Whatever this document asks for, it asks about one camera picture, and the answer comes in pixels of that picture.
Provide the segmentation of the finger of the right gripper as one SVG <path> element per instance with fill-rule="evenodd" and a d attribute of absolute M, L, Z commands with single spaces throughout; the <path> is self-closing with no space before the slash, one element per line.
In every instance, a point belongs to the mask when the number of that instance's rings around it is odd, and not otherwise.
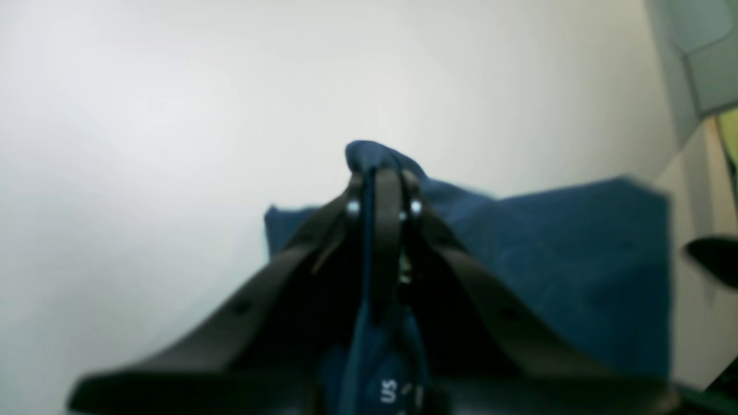
<path fill-rule="evenodd" d="M 715 279 L 737 288 L 737 238 L 717 235 L 694 239 L 684 247 L 686 255 Z"/>

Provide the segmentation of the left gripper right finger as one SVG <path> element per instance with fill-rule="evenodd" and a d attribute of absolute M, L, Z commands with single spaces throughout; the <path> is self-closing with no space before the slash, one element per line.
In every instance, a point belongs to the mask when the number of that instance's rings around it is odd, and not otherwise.
<path fill-rule="evenodd" d="M 493 344 L 491 375 L 452 376 L 423 396 L 427 414 L 677 414 L 680 394 L 662 380 L 617 375 L 561 339 L 485 270 L 424 207 L 408 171 L 372 173 L 372 319 L 405 300 Z"/>

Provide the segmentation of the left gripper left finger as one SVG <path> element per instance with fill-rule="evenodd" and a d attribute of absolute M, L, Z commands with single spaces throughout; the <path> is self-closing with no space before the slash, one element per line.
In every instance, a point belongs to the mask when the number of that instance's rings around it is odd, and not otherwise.
<path fill-rule="evenodd" d="M 366 181 L 312 213 L 258 273 L 192 331 L 124 368 L 93 373 L 68 401 L 84 414 L 314 414 L 315 370 L 345 345 L 362 300 Z"/>

